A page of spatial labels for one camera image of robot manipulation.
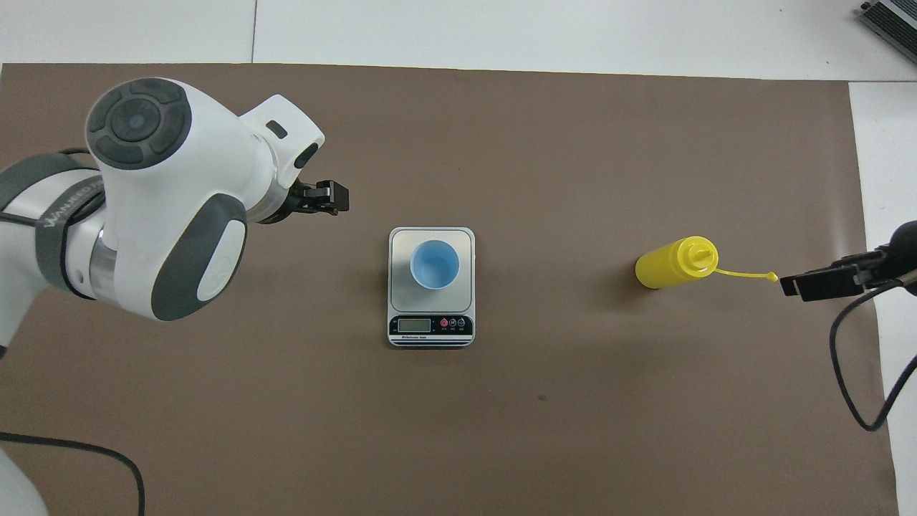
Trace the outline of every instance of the yellow squeeze bottle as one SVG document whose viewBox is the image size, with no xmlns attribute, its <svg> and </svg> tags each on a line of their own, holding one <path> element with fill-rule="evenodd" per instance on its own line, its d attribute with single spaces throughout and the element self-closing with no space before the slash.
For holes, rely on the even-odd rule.
<svg viewBox="0 0 917 516">
<path fill-rule="evenodd" d="M 719 253 L 713 242 L 698 236 L 683 238 L 648 252 L 636 261 L 636 277 L 647 288 L 680 285 L 714 272 L 740 277 L 761 277 L 777 281 L 774 273 L 734 273 L 717 268 Z"/>
</svg>

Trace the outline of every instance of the white tile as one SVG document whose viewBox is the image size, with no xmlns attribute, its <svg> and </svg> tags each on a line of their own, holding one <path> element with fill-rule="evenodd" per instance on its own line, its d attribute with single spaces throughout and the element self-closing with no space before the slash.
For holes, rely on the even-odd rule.
<svg viewBox="0 0 917 516">
<path fill-rule="evenodd" d="M 917 219 L 917 84 L 851 84 L 850 103 L 871 249 L 888 243 L 903 222 Z M 917 297 L 896 289 L 876 299 L 876 310 L 888 393 L 917 354 Z M 878 408 L 863 411 L 871 420 Z M 917 516 L 917 377 L 901 391 L 889 415 L 889 430 L 900 514 Z"/>
<path fill-rule="evenodd" d="M 249 62 L 255 0 L 0 0 L 0 62 Z"/>
<path fill-rule="evenodd" d="M 917 80 L 859 0 L 270 0 L 255 62 Z"/>
</svg>

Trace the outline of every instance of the black cable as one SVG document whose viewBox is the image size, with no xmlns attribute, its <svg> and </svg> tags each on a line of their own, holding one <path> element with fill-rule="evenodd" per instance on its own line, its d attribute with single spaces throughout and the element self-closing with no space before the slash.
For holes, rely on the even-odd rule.
<svg viewBox="0 0 917 516">
<path fill-rule="evenodd" d="M 9 222 L 11 224 L 34 227 L 35 223 L 38 221 L 35 219 L 30 219 L 29 217 L 23 217 L 21 215 L 13 215 L 12 213 L 0 212 L 0 222 Z"/>
<path fill-rule="evenodd" d="M 837 385 L 841 388 L 841 394 L 844 396 L 844 401 L 847 403 L 847 407 L 850 409 L 850 413 L 854 415 L 854 419 L 864 430 L 868 432 L 875 432 L 885 423 L 886 417 L 889 415 L 891 406 L 895 404 L 895 399 L 898 398 L 898 395 L 901 393 L 901 389 L 904 387 L 904 384 L 907 383 L 908 378 L 911 377 L 911 374 L 914 372 L 914 369 L 917 369 L 917 355 L 915 355 L 911 362 L 904 368 L 904 371 L 901 372 L 901 375 L 898 376 L 898 381 L 895 382 L 895 386 L 891 388 L 889 392 L 889 397 L 886 398 L 885 402 L 882 404 L 882 408 L 876 416 L 876 420 L 872 424 L 867 424 L 863 421 L 863 417 L 860 416 L 859 412 L 856 410 L 854 401 L 850 398 L 850 393 L 847 392 L 847 386 L 844 383 L 844 376 L 841 374 L 841 365 L 837 361 L 837 329 L 841 326 L 841 322 L 850 315 L 850 312 L 854 311 L 856 307 L 859 307 L 863 303 L 869 301 L 875 296 L 888 292 L 892 288 L 897 286 L 904 286 L 904 284 L 898 280 L 894 279 L 889 281 L 887 284 L 880 286 L 879 288 L 869 292 L 861 297 L 859 297 L 853 303 L 847 305 L 846 308 L 841 310 L 841 313 L 837 314 L 837 318 L 834 319 L 834 324 L 831 325 L 831 332 L 828 336 L 828 347 L 831 350 L 831 362 L 834 365 L 834 375 L 837 377 Z"/>
<path fill-rule="evenodd" d="M 89 149 L 86 149 L 85 147 L 68 147 L 68 148 L 64 149 L 63 151 L 58 151 L 58 153 L 59 153 L 59 154 L 67 154 L 67 155 L 70 155 L 70 154 L 88 154 L 88 153 L 89 153 Z"/>
<path fill-rule="evenodd" d="M 102 454 L 107 457 L 111 457 L 121 462 L 130 469 L 130 472 L 134 474 L 134 480 L 137 481 L 137 514 L 138 516 L 143 516 L 143 512 L 146 509 L 146 492 L 143 488 L 143 476 L 140 474 L 140 468 L 134 464 L 134 461 L 130 460 L 126 456 L 116 452 L 115 450 L 109 450 L 108 448 L 103 448 L 102 446 L 96 446 L 95 444 L 80 443 L 77 441 L 67 441 L 65 439 L 51 439 L 49 437 L 35 437 L 32 435 L 20 435 L 18 433 L 9 433 L 9 432 L 0 432 L 0 441 L 6 441 L 8 443 L 22 443 L 22 444 L 39 444 L 42 446 L 58 446 L 60 448 L 70 448 L 73 450 L 80 450 L 84 452 L 93 452 L 94 454 Z"/>
</svg>

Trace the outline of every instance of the brown table mat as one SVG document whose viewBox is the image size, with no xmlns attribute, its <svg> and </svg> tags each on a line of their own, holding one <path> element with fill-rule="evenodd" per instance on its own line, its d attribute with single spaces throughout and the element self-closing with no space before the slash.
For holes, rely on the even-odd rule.
<svg viewBox="0 0 917 516">
<path fill-rule="evenodd" d="M 846 83 L 302 65 L 7 64 L 0 166 L 82 143 L 108 88 L 279 93 L 327 135 L 337 218 L 253 226 L 227 292 L 157 323 L 46 291 L 0 364 L 0 426 L 132 457 L 148 514 L 896 514 L 883 430 L 834 381 L 844 300 L 762 280 L 649 291 L 700 234 L 796 274 L 865 250 Z M 397 226 L 477 235 L 478 335 L 386 341 Z M 881 400 L 871 308 L 842 331 Z M 109 459 L 6 445 L 53 514 L 129 514 Z"/>
</svg>

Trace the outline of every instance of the blue cup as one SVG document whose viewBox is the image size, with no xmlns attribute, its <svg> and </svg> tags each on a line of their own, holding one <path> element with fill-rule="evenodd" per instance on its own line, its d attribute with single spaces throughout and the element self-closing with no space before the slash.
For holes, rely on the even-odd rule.
<svg viewBox="0 0 917 516">
<path fill-rule="evenodd" d="M 425 241 L 411 255 L 411 275 L 423 288 L 446 288 L 459 275 L 459 254 L 444 241 Z"/>
</svg>

